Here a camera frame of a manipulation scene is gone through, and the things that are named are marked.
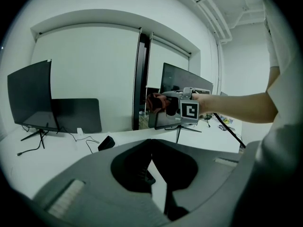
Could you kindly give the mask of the large black curved monitor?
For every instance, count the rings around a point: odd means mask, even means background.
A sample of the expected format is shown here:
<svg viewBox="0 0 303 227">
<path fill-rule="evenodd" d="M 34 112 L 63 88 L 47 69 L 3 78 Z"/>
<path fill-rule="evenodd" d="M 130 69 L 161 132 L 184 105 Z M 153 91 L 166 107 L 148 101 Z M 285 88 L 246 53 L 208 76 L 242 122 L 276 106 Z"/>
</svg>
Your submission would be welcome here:
<svg viewBox="0 0 303 227">
<path fill-rule="evenodd" d="M 206 89 L 210 90 L 210 92 L 213 90 L 213 84 L 208 80 L 184 69 L 164 63 L 160 85 L 160 94 L 167 91 L 183 90 L 186 87 Z M 199 130 L 194 130 L 188 127 L 192 124 L 182 124 L 179 120 L 175 119 L 175 115 L 167 115 L 166 110 L 154 113 L 154 115 L 154 128 L 156 130 L 177 130 L 176 141 L 179 140 L 180 132 L 182 129 L 199 132 Z"/>
</svg>

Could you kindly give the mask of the clear plastic bag of items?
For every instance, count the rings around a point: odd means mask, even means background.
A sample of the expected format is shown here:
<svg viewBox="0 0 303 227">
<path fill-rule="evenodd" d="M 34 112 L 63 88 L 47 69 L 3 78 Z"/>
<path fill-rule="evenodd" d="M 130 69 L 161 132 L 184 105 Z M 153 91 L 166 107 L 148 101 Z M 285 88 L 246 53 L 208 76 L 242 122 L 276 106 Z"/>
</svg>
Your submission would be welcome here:
<svg viewBox="0 0 303 227">
<path fill-rule="evenodd" d="M 230 117 L 227 117 L 225 115 L 219 115 L 220 119 L 225 123 L 225 124 L 232 124 L 233 123 L 233 119 Z"/>
</svg>

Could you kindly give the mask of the white roller blind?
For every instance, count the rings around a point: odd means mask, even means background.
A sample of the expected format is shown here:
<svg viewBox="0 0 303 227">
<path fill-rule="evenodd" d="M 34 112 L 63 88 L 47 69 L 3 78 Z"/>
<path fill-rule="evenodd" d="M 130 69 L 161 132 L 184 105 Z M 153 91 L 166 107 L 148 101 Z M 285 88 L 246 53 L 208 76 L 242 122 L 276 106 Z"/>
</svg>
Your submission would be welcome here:
<svg viewBox="0 0 303 227">
<path fill-rule="evenodd" d="M 53 98 L 96 98 L 103 132 L 130 131 L 139 35 L 127 26 L 67 26 L 38 37 L 31 63 L 52 60 Z"/>
<path fill-rule="evenodd" d="M 147 88 L 160 89 L 164 63 L 188 71 L 189 57 L 152 33 L 147 71 Z"/>
</svg>

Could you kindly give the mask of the black power adapter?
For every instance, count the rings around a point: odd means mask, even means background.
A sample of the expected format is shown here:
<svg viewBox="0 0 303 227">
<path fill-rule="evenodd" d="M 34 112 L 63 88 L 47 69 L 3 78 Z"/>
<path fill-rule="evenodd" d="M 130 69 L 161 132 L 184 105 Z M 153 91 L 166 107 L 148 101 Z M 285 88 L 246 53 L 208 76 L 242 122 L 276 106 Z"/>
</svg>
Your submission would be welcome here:
<svg viewBox="0 0 303 227">
<path fill-rule="evenodd" d="M 111 136 L 107 136 L 98 146 L 98 151 L 102 151 L 105 149 L 113 148 L 115 146 L 115 141 Z"/>
</svg>

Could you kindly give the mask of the white ceiling pipes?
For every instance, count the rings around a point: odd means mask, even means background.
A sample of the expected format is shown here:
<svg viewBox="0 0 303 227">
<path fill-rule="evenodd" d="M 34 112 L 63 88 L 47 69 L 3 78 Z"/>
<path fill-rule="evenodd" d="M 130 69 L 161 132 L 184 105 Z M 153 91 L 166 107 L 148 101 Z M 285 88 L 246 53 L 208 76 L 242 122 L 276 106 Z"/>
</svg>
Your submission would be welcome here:
<svg viewBox="0 0 303 227">
<path fill-rule="evenodd" d="M 213 0 L 196 0 L 196 6 L 204 12 L 221 44 L 227 44 L 233 40 L 231 30 L 237 26 L 260 23 L 265 18 L 264 9 L 244 9 L 232 22 L 228 23 L 227 17 Z"/>
</svg>

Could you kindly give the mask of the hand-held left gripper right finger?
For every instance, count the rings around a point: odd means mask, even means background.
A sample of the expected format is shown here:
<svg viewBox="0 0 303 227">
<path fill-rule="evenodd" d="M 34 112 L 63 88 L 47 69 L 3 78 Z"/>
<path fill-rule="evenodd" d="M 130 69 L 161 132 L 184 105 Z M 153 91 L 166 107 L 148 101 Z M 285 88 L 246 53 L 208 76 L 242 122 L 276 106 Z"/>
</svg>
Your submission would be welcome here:
<svg viewBox="0 0 303 227">
<path fill-rule="evenodd" d="M 165 213 L 153 227 L 244 227 L 240 202 L 259 142 L 243 154 L 152 140 L 152 160 L 167 183 Z"/>
</svg>

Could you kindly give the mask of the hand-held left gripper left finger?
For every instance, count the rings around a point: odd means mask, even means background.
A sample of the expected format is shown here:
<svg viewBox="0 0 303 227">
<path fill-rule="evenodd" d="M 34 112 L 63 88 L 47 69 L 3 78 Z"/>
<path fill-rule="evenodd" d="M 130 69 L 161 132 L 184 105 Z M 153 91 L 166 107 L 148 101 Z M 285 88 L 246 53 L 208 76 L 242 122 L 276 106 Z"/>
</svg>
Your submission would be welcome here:
<svg viewBox="0 0 303 227">
<path fill-rule="evenodd" d="M 33 202 L 52 227 L 162 227 L 145 176 L 152 140 L 90 154 L 47 182 Z"/>
</svg>

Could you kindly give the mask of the person's right forearm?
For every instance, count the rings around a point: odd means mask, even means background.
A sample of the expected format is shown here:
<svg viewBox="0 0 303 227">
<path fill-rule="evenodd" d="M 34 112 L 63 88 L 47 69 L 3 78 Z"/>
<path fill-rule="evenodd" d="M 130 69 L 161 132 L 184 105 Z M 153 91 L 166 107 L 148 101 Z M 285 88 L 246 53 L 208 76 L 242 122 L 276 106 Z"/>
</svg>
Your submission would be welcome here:
<svg viewBox="0 0 303 227">
<path fill-rule="evenodd" d="M 268 93 L 248 96 L 193 94 L 199 102 L 200 114 L 217 113 L 244 122 L 272 123 L 278 113 Z"/>
</svg>

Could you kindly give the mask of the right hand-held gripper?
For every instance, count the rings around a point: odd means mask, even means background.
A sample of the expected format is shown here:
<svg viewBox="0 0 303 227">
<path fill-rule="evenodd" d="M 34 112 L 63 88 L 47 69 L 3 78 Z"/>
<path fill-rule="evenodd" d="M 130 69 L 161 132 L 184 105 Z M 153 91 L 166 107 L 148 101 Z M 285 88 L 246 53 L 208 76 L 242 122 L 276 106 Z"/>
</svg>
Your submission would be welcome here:
<svg viewBox="0 0 303 227">
<path fill-rule="evenodd" d="M 197 124 L 200 117 L 199 102 L 194 95 L 209 95 L 210 90 L 186 87 L 183 90 L 163 92 L 162 95 L 168 98 L 166 113 L 174 116 L 182 124 Z"/>
</svg>

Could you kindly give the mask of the red-brown cloth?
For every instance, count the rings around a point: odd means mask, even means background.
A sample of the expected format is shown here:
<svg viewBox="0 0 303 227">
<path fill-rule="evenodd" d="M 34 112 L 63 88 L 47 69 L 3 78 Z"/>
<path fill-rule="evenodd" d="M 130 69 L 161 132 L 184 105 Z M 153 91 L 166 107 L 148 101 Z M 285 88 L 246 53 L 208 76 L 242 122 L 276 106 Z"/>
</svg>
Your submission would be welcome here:
<svg viewBox="0 0 303 227">
<path fill-rule="evenodd" d="M 168 98 L 159 93 L 151 93 L 146 98 L 146 108 L 152 113 L 165 110 L 170 105 Z"/>
</svg>

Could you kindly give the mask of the dark wall conduit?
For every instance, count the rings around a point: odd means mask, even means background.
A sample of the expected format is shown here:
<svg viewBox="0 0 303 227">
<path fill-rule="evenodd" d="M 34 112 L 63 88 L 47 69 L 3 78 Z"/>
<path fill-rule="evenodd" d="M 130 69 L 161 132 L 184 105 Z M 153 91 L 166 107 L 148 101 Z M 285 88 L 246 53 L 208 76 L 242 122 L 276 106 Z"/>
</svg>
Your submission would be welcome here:
<svg viewBox="0 0 303 227">
<path fill-rule="evenodd" d="M 218 44 L 213 35 L 213 33 L 208 30 L 208 38 L 210 44 L 210 65 L 211 65 L 211 79 L 210 81 L 213 84 L 212 94 L 217 95 L 218 93 L 218 84 L 219 84 L 219 51 L 218 51 Z"/>
</svg>

